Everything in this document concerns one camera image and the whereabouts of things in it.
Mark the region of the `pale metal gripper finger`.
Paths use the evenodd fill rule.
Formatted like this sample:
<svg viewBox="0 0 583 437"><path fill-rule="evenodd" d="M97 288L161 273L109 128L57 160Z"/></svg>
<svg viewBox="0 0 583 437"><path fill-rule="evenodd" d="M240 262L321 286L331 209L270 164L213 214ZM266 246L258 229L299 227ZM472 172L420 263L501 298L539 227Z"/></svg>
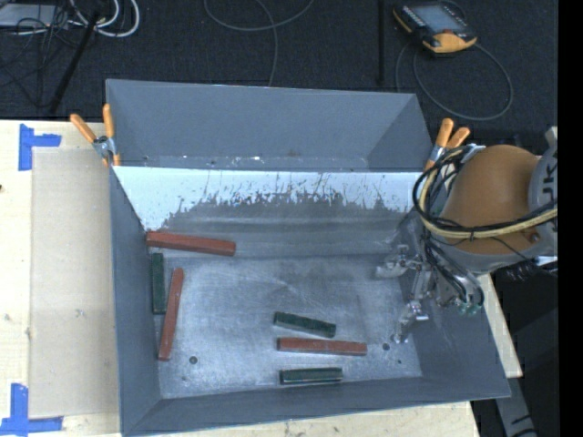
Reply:
<svg viewBox="0 0 583 437"><path fill-rule="evenodd" d="M398 244L374 270L377 279L392 279L403 276L417 265L416 254L407 244Z"/></svg>
<svg viewBox="0 0 583 437"><path fill-rule="evenodd" d="M395 322L393 341L397 344L407 342L413 326L427 320L429 320L429 316L424 311L420 301L412 300L408 302Z"/></svg>

